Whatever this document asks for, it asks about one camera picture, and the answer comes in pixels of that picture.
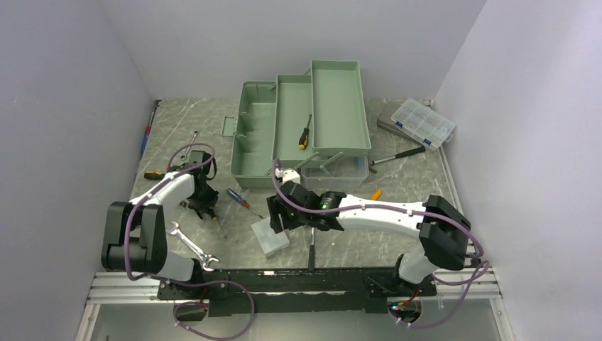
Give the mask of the blue red handled screwdriver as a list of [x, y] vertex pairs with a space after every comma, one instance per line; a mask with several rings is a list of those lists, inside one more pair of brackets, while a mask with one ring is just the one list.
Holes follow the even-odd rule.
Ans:
[[231, 188], [227, 188], [226, 189], [226, 194], [235, 202], [237, 202], [238, 204], [240, 204], [240, 206], [245, 207], [247, 210], [250, 210], [253, 214], [255, 214], [256, 216], [258, 216], [259, 218], [263, 219], [263, 216], [257, 212], [256, 210], [254, 210], [251, 205], [240, 195], [238, 194], [235, 190], [231, 189]]

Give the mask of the yellow black handled screwdriver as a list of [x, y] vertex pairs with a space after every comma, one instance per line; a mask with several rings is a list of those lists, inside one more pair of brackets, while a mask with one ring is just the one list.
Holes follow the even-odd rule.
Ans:
[[312, 115], [310, 114], [308, 116], [307, 123], [306, 123], [304, 129], [302, 130], [302, 134], [301, 134], [301, 136], [299, 138], [299, 141], [298, 141], [298, 147], [300, 149], [302, 149], [302, 150], [307, 148], [307, 144], [308, 144], [308, 141], [309, 141], [311, 121], [312, 121]]

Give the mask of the small clear screw box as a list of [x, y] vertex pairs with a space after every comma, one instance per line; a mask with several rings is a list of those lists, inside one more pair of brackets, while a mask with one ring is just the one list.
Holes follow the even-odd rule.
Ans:
[[286, 233], [275, 233], [272, 230], [269, 218], [253, 223], [251, 229], [266, 258], [270, 258], [290, 246], [290, 240]]

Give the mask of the green toolbox with clear lid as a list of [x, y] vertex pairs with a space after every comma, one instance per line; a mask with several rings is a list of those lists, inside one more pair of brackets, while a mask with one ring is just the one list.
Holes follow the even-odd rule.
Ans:
[[[312, 115], [306, 149], [298, 141]], [[246, 81], [226, 117], [234, 139], [230, 173], [242, 188], [268, 188], [275, 159], [310, 189], [351, 192], [368, 177], [371, 139], [356, 61], [312, 60], [303, 74]]]

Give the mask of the black handled hammer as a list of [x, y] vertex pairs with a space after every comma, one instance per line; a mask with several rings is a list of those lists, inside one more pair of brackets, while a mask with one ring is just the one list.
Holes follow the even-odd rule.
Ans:
[[310, 247], [309, 247], [309, 255], [308, 255], [308, 271], [315, 271], [315, 238], [316, 232], [315, 228], [312, 227], [310, 230]]

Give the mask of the orange handled screwdriver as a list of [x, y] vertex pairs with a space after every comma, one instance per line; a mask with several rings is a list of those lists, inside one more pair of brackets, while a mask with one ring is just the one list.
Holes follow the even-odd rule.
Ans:
[[378, 199], [379, 199], [379, 197], [381, 196], [381, 194], [382, 194], [382, 190], [380, 190], [380, 189], [376, 190], [376, 191], [375, 191], [375, 192], [372, 194], [372, 196], [371, 196], [371, 200], [378, 200]]

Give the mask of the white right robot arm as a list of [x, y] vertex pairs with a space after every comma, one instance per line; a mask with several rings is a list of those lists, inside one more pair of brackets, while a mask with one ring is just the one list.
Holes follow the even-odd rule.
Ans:
[[424, 202], [367, 200], [341, 192], [318, 195], [291, 180], [267, 198], [270, 228], [279, 234], [301, 226], [320, 231], [372, 229], [416, 239], [391, 276], [395, 292], [407, 295], [434, 271], [464, 268], [469, 221], [447, 200], [430, 195]]

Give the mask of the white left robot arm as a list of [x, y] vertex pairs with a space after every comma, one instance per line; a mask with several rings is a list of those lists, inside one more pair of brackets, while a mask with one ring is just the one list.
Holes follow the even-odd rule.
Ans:
[[218, 192], [209, 181], [217, 174], [217, 163], [206, 151], [193, 151], [190, 162], [171, 166], [158, 183], [128, 202], [110, 204], [104, 230], [101, 263], [107, 271], [130, 271], [176, 281], [176, 289], [186, 298], [197, 297], [204, 288], [203, 273], [210, 272], [215, 257], [205, 254], [187, 237], [194, 258], [168, 249], [167, 235], [180, 234], [166, 214], [176, 207], [193, 210], [198, 218], [217, 220], [214, 212]]

